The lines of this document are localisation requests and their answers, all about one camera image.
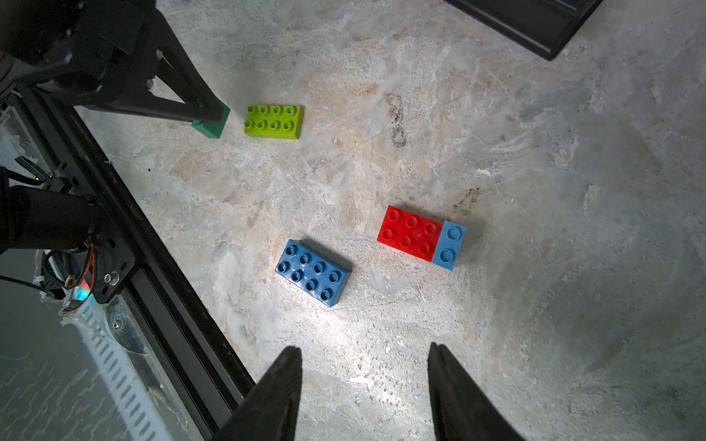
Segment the red lego brick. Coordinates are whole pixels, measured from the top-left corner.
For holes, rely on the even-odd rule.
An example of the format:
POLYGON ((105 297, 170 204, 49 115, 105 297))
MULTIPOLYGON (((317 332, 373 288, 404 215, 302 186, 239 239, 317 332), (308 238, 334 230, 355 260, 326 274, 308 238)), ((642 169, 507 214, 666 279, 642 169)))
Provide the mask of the red lego brick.
POLYGON ((442 224, 423 216, 389 206, 377 241, 398 251, 431 262, 435 255, 442 224))

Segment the lime green lego brick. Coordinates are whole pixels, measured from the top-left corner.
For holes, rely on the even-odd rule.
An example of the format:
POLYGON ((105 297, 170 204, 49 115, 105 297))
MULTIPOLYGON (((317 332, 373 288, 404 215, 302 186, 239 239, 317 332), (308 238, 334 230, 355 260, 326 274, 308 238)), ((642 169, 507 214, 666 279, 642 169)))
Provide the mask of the lime green lego brick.
POLYGON ((252 105, 247 109, 244 133, 250 137, 299 140, 304 108, 292 105, 252 105))

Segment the small dark green lego brick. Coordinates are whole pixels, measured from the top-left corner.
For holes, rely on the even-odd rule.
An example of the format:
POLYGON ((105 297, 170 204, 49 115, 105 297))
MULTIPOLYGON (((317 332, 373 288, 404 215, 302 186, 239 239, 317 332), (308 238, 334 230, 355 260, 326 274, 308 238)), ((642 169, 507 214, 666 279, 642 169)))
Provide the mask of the small dark green lego brick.
POLYGON ((220 139, 230 112, 230 108, 222 103, 222 117, 218 122, 193 121, 191 127, 207 138, 220 139))

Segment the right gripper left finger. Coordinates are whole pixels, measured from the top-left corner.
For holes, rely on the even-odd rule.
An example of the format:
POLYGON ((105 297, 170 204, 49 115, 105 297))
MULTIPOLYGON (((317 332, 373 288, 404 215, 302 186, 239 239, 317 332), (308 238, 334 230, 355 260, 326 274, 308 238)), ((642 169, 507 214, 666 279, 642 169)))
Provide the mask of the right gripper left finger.
POLYGON ((303 357, 285 347, 255 388, 248 393, 215 440, 295 439, 303 386, 303 357))

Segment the small light blue lego brick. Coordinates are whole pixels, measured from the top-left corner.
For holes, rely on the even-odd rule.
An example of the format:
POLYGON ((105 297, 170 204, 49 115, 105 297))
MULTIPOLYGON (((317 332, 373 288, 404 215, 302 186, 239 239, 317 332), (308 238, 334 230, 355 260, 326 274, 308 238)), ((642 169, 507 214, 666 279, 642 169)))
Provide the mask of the small light blue lego brick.
POLYGON ((432 263, 450 271, 454 270, 461 253, 461 245, 463 244, 465 233, 465 227, 445 220, 432 263))

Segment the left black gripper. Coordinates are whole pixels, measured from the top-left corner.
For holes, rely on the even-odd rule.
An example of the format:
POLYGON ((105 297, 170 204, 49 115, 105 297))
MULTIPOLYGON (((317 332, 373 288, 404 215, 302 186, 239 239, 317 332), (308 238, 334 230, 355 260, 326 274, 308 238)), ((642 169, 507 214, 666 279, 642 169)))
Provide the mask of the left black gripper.
POLYGON ((171 121, 221 120, 221 101, 154 1, 3 1, 1 101, 19 86, 90 110, 171 121), (107 101, 148 20, 147 78, 161 79, 179 101, 144 91, 107 101))

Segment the dark blue lego brick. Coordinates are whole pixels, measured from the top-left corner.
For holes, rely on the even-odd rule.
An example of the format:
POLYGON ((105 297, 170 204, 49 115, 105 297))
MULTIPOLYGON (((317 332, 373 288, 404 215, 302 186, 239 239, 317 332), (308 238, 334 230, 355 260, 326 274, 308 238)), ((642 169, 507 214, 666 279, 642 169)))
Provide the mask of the dark blue lego brick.
POLYGON ((345 290, 351 271, 301 242, 290 240, 275 271, 327 307, 333 307, 345 290))

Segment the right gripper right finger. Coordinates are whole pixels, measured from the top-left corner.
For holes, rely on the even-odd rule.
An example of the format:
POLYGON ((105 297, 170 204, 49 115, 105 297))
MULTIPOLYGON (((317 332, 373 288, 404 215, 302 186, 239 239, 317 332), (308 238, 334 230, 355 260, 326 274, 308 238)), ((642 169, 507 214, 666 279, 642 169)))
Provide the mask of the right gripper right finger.
POLYGON ((428 387, 437 440, 522 439, 446 345, 430 345, 428 387))

